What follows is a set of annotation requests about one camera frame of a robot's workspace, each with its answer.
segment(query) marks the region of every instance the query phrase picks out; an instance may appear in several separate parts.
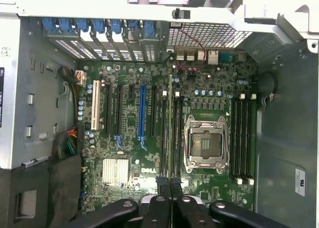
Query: green circuit board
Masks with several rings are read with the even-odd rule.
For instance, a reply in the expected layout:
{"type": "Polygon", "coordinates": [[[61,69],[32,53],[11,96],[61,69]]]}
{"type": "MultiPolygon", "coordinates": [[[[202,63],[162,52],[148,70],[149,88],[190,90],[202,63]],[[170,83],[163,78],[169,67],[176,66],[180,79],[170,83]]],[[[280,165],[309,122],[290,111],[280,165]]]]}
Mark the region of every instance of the green circuit board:
{"type": "MultiPolygon", "coordinates": [[[[184,194],[198,196],[207,205],[215,200],[227,200],[253,209],[254,186],[235,183],[228,167],[222,174],[215,169],[186,172],[183,131],[188,115],[193,115],[199,121],[216,121],[222,116],[228,125],[227,143],[230,144],[232,97],[255,92],[256,63],[250,58],[240,62],[235,56],[218,65],[204,65],[196,72],[178,70],[175,64],[172,60],[163,64],[97,61],[80,64],[81,70],[87,75],[86,86],[80,89],[80,100],[85,104],[81,123],[86,130],[82,150],[83,213],[122,198],[139,201],[145,195],[157,194],[156,176],[180,176],[184,194]],[[95,80],[101,82],[99,129],[91,131],[93,95],[89,84],[95,80]],[[138,138],[141,85],[145,86],[145,149],[138,138]],[[180,124],[176,122],[176,116],[181,117],[180,124]],[[183,134],[179,143],[175,142],[178,138],[174,137],[178,132],[183,134]],[[117,169],[116,172],[124,177],[112,179],[112,174],[116,174],[114,171],[112,173],[112,169],[117,169]]],[[[182,65],[189,68],[199,64],[183,62],[182,65]]],[[[252,132],[249,137],[252,177],[255,167],[256,112],[253,102],[252,132]]]]}

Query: red wire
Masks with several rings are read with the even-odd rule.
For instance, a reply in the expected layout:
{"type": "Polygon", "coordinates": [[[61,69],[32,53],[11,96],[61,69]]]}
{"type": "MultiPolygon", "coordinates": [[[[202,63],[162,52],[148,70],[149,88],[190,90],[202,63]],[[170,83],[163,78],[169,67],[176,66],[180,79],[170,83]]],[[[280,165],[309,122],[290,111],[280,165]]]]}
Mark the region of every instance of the red wire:
{"type": "Polygon", "coordinates": [[[201,69],[201,68],[203,67],[204,62],[206,61],[206,56],[207,56],[207,54],[206,54],[206,49],[204,48],[204,46],[203,46],[196,38],[190,36],[190,35],[189,35],[187,32],[185,32],[183,29],[180,28],[179,31],[181,31],[183,34],[185,34],[187,37],[189,37],[190,39],[192,39],[194,42],[197,42],[197,43],[199,44],[199,46],[201,46],[201,48],[204,50],[204,59],[203,59],[203,61],[201,62],[200,66],[197,67],[197,68],[193,68],[193,69],[187,70],[186,68],[184,68],[183,66],[181,66],[181,65],[179,64],[179,62],[177,63],[177,67],[178,67],[179,69],[183,69],[183,70],[185,70],[185,71],[193,71],[193,72],[198,71],[199,69],[201,69]]]}

